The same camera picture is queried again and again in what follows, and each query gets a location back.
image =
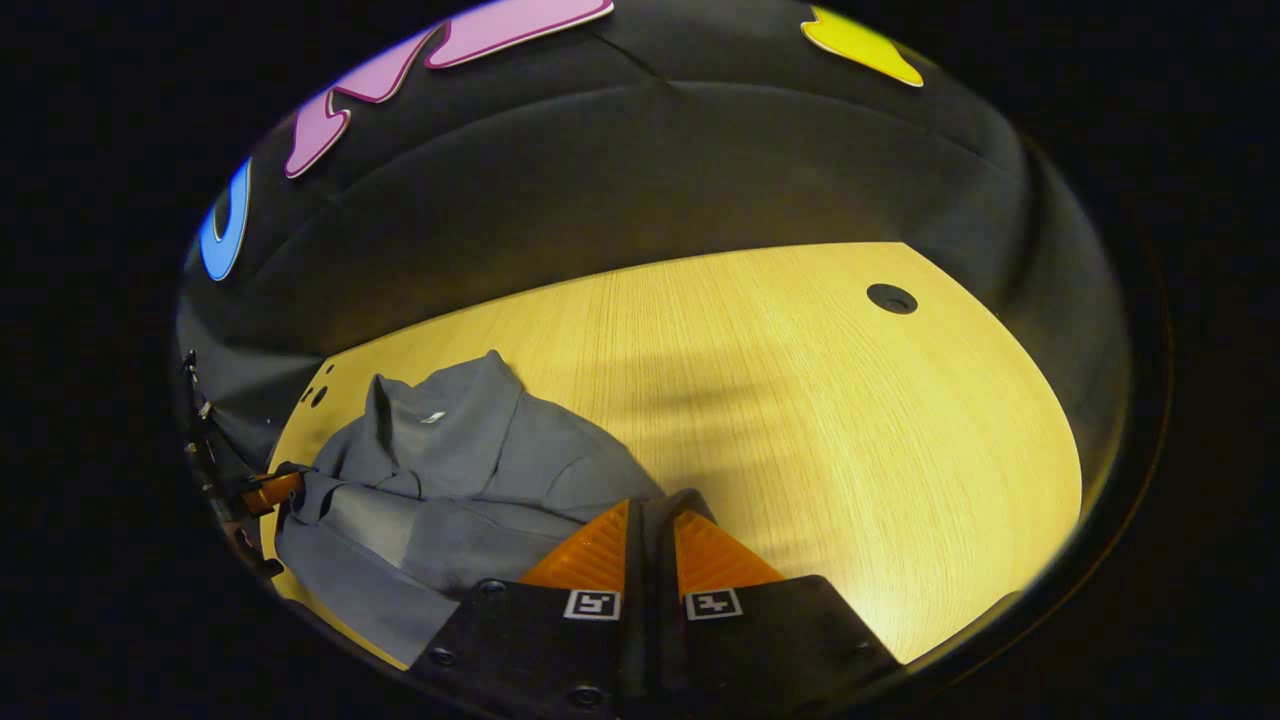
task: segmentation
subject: screw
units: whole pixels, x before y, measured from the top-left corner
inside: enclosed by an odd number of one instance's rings
[[[573,691],[568,693],[568,700],[580,707],[595,707],[596,705],[604,702],[604,693],[590,685],[582,685],[573,688]]]
[[[451,667],[457,661],[457,657],[443,647],[433,650],[428,657],[442,667]]]

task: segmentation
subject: gray fabric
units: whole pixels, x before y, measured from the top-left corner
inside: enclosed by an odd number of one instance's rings
[[[524,392],[497,351],[416,387],[375,375],[365,414],[303,477],[280,560],[404,664],[476,582],[518,579],[621,500],[662,496],[622,443]]]

